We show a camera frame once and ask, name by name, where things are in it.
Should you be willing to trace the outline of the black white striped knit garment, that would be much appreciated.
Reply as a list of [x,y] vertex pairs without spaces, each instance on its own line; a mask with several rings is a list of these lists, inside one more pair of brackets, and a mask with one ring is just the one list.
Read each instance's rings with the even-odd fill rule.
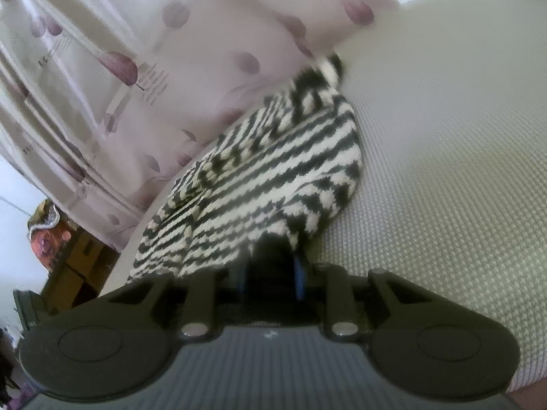
[[343,77],[339,56],[317,59],[189,167],[148,221],[130,280],[229,265],[270,242],[296,249],[325,228],[362,172]]

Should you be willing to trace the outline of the brown wooden cabinet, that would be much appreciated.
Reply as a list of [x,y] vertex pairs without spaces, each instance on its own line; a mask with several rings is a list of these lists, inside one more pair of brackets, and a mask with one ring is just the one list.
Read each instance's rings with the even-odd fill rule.
[[98,298],[119,257],[115,249],[79,228],[57,253],[40,293],[46,306],[66,311]]

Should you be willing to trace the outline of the floral patterned bag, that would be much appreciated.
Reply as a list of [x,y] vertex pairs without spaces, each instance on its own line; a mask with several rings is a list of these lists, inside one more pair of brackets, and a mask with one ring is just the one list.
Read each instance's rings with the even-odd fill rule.
[[44,268],[52,272],[57,254],[68,244],[79,226],[47,198],[30,216],[27,229],[30,249]]

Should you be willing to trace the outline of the pink leaf print curtain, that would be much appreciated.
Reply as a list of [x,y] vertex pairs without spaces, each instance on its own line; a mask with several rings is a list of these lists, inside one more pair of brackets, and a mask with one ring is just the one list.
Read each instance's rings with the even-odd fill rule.
[[397,0],[1,0],[1,152],[121,249],[255,101]]

